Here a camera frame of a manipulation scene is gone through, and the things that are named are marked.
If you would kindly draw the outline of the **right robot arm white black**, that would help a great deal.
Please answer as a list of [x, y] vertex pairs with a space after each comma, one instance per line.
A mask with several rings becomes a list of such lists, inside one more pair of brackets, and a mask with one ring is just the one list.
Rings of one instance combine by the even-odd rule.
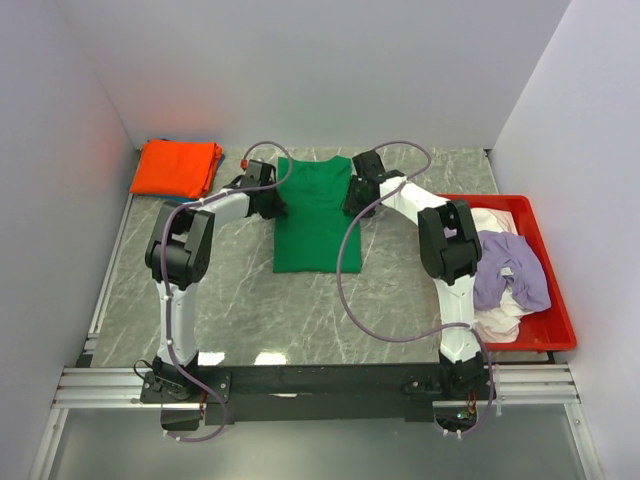
[[480, 341], [473, 329], [473, 289], [482, 252], [469, 204], [448, 200], [416, 185], [397, 170], [387, 171], [369, 150], [352, 158], [343, 212], [355, 222], [382, 204], [417, 227], [421, 264], [434, 281], [441, 327], [439, 387], [460, 399], [484, 377]]

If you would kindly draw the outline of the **red plastic bin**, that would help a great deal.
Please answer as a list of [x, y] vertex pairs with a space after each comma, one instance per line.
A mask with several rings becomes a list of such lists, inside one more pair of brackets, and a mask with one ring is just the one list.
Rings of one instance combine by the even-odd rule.
[[463, 199], [472, 208], [509, 211], [518, 233], [525, 237], [546, 275], [551, 307], [543, 312], [527, 315], [520, 323], [519, 335], [514, 342], [489, 343], [488, 349], [491, 352], [535, 351], [537, 353], [574, 349], [577, 340], [573, 326], [529, 200], [522, 195], [442, 194], [442, 197], [450, 200]]

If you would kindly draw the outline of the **lavender t shirt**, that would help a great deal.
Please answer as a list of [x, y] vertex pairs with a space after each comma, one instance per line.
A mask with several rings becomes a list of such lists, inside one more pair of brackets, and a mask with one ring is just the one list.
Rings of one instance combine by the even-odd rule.
[[488, 311], [501, 305], [510, 287], [512, 299], [523, 309], [541, 312], [551, 307], [542, 264], [523, 236], [480, 231], [482, 249], [474, 283], [474, 305]]

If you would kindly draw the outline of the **pale pink t shirt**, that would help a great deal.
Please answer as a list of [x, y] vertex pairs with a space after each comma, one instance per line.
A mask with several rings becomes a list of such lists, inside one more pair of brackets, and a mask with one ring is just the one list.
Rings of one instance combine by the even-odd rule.
[[[478, 232], [518, 234], [513, 216], [508, 211], [472, 208], [471, 213]], [[498, 308], [475, 310], [476, 327], [486, 343], [511, 343], [519, 335], [520, 319], [525, 313], [526, 311], [513, 299], [512, 288], [507, 286], [502, 291]]]

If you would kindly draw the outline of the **black base beam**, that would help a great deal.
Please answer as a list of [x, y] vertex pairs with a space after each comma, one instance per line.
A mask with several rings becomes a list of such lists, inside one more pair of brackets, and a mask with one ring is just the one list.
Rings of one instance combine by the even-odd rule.
[[489, 373], [458, 373], [436, 363], [202, 366], [202, 391], [184, 380], [146, 373], [144, 405], [180, 410], [164, 416], [172, 430], [208, 425], [311, 420], [403, 419], [431, 422], [440, 401], [489, 400]]

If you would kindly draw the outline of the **aluminium frame rail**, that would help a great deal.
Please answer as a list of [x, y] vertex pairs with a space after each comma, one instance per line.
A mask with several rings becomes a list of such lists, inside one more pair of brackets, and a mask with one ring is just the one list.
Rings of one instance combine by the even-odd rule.
[[[566, 364], [496, 364], [500, 405], [579, 404]], [[127, 368], [66, 368], [56, 388], [54, 409], [141, 408], [142, 380]]]

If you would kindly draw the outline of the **green t shirt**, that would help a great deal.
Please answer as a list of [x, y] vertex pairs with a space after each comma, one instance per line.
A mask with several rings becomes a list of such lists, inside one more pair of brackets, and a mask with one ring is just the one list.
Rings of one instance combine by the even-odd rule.
[[278, 193], [287, 215], [275, 221], [273, 271], [275, 273], [334, 273], [339, 250], [352, 218], [343, 202], [352, 172], [351, 160], [335, 156], [321, 162], [281, 157]]

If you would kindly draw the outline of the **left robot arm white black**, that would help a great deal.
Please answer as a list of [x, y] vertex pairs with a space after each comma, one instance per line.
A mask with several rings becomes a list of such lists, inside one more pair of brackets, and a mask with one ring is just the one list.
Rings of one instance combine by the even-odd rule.
[[196, 296], [221, 227], [258, 214], [284, 217], [287, 207], [276, 189], [275, 166], [245, 160], [244, 173], [207, 199], [165, 202], [145, 252], [160, 300], [160, 344], [152, 370], [176, 401], [193, 399], [200, 388], [195, 340]]

